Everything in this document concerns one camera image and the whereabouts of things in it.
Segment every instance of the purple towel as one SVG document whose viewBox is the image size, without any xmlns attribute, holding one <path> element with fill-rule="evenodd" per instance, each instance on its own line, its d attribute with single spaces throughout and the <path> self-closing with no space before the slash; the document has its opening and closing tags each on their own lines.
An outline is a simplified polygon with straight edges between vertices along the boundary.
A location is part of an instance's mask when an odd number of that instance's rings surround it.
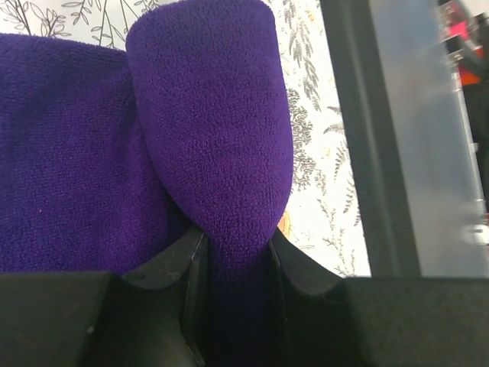
<svg viewBox="0 0 489 367">
<path fill-rule="evenodd" d="M 293 167 L 274 17 L 187 0 L 143 16 L 127 50 L 0 35 L 0 271 L 124 273 L 194 222 L 211 365 L 267 365 L 266 242 Z"/>
</svg>

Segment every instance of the purple fabric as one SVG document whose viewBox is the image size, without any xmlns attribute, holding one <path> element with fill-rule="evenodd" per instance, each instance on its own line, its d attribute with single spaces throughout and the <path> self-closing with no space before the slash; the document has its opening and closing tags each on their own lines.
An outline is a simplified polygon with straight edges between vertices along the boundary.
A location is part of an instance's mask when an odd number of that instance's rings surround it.
<svg viewBox="0 0 489 367">
<path fill-rule="evenodd" d="M 293 166 L 270 9 L 165 5 L 127 53 L 7 34 L 0 50 L 0 271 L 124 273 L 194 222 L 212 365 L 267 365 L 266 242 Z"/>
</svg>

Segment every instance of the floral wallpaper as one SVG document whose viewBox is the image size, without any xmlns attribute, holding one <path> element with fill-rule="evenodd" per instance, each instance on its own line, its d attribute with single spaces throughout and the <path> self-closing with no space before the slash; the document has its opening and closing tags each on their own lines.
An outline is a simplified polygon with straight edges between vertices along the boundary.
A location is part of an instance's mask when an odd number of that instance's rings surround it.
<svg viewBox="0 0 489 367">
<path fill-rule="evenodd" d="M 141 14 L 174 0 L 0 0 L 0 32 L 125 49 Z M 294 137 L 293 190 L 279 223 L 341 276 L 370 268 L 319 0 L 264 0 L 276 19 Z"/>
</svg>

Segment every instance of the black leaf illustration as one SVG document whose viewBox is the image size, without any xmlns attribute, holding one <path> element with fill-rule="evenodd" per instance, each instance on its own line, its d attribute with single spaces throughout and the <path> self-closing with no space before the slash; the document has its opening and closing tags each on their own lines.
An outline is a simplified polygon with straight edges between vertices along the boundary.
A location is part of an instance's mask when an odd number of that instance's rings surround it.
<svg viewBox="0 0 489 367">
<path fill-rule="evenodd" d="M 342 122 L 338 122 L 336 124 L 331 124 L 330 126 L 328 126 L 325 129 L 325 131 L 323 132 L 323 134 L 327 134 L 329 132 L 335 132 L 337 134 L 344 135 L 345 134 L 345 126 L 343 125 Z"/>
<path fill-rule="evenodd" d="M 290 28 L 289 55 L 297 62 L 299 68 L 304 66 L 306 72 L 306 77 L 303 79 L 304 93 L 313 102 L 315 110 L 320 111 L 319 92 L 317 91 L 319 78 L 310 60 L 313 55 L 310 30 L 302 18 L 296 19 L 293 0 L 283 0 L 283 15 Z"/>
<path fill-rule="evenodd" d="M 31 34 L 31 29 L 25 16 L 25 9 L 28 9 L 29 6 L 27 2 L 22 4 L 21 0 L 4 0 L 0 5 L 4 5 L 0 7 L 0 11 L 7 15 L 6 18 L 3 18 L 4 21 L 16 24 L 15 29 L 17 31 L 26 30 L 28 34 Z"/>
<path fill-rule="evenodd" d="M 39 19 L 45 19 L 46 17 L 44 16 L 44 13 L 42 10 L 39 9 L 37 5 L 35 5 L 33 2 L 31 3 L 31 10 L 34 13 L 36 17 Z"/>
<path fill-rule="evenodd" d="M 355 184 L 352 180 L 348 179 L 346 181 L 346 201 L 345 207 L 343 208 L 343 214 L 346 214 L 350 211 L 350 209 L 354 206 L 355 201 L 357 199 L 357 194 L 355 191 Z"/>
<path fill-rule="evenodd" d="M 294 190 L 302 191 L 310 186 L 316 162 L 307 155 L 304 148 L 311 142 L 313 124 L 308 119 L 306 109 L 299 105 L 300 96 L 295 89 L 288 89 L 290 119 L 293 134 L 293 182 Z"/>
<path fill-rule="evenodd" d="M 354 227 L 358 226 L 361 221 L 361 215 L 360 215 L 360 208 L 357 207 L 357 216 L 355 217 L 355 224 L 353 225 Z"/>
<path fill-rule="evenodd" d="M 99 34 L 99 37 L 98 37 L 98 39 L 99 39 L 99 45 L 102 45 L 102 38 L 105 35 L 104 34 L 104 24 L 105 24 L 105 19 L 106 18 L 107 18 L 107 21 L 108 21 L 108 25 L 110 27 L 110 21 L 108 20 L 108 15 L 107 15 L 107 11 L 106 11 L 107 1 L 108 0 L 105 0 L 104 1 L 104 10 L 102 12 L 102 23 L 100 24 L 100 34 Z"/>
<path fill-rule="evenodd" d="M 84 22 L 86 23 L 86 25 L 89 25 L 89 20 L 86 18 L 86 15 L 85 13 L 80 13 L 80 15 L 82 16 Z"/>
<path fill-rule="evenodd" d="M 119 32 L 117 28 L 114 27 L 113 25 L 111 25 L 110 27 L 114 31 L 114 33 L 117 34 L 117 37 L 119 37 L 121 41 L 125 42 L 124 36 L 121 34 L 121 32 Z"/>
<path fill-rule="evenodd" d="M 67 2 L 66 4 L 62 4 L 64 8 L 76 8 L 77 6 L 80 6 L 82 2 Z"/>
<path fill-rule="evenodd" d="M 328 186 L 326 185 L 326 175 L 321 171 L 317 171 L 314 177 L 314 183 L 316 184 L 316 187 L 318 187 L 321 190 L 322 196 L 326 197 L 326 195 L 328 195 Z"/>
<path fill-rule="evenodd" d="M 328 201 L 318 199 L 319 207 L 324 214 L 329 225 L 329 236 L 322 240 L 326 246 L 335 250 L 339 264 L 335 267 L 335 272 L 342 277 L 355 276 L 355 250 L 346 247 L 345 231 L 343 227 L 338 228 L 336 225 L 336 208 L 326 204 Z"/>
<path fill-rule="evenodd" d="M 132 10 L 132 8 L 129 6 L 129 4 L 126 2 L 126 0 L 120 0 L 121 2 L 121 9 L 122 9 L 122 15 L 124 16 L 124 20 L 125 20 L 125 25 L 126 25 L 126 28 L 128 27 L 128 23 L 125 19 L 125 11 L 124 11 L 124 5 L 131 11 L 131 13 L 137 18 L 138 16 L 136 15 L 136 13 L 134 12 L 134 10 Z"/>
<path fill-rule="evenodd" d="M 334 106 L 328 106 L 328 109 L 331 109 L 336 115 L 341 115 L 342 109 L 339 107 L 334 107 Z"/>
<path fill-rule="evenodd" d="M 60 18 L 55 11 L 53 11 L 54 19 L 49 24 L 49 34 L 51 37 L 68 37 L 71 34 L 64 32 L 64 20 Z"/>
<path fill-rule="evenodd" d="M 343 165 L 348 161 L 348 148 L 346 144 L 342 142 L 339 148 L 336 150 L 335 157 L 335 181 L 338 178 L 338 173 Z"/>
</svg>

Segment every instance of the purple microfiber cloth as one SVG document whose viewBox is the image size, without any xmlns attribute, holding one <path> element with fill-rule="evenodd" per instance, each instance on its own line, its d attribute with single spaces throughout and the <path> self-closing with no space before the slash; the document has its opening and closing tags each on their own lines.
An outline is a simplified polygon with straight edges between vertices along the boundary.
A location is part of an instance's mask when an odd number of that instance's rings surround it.
<svg viewBox="0 0 489 367">
<path fill-rule="evenodd" d="M 144 15 L 127 53 L 0 35 L 0 271 L 136 268 L 191 222 L 211 240 L 211 366 L 267 361 L 267 240 L 293 145 L 258 0 Z"/>
</svg>

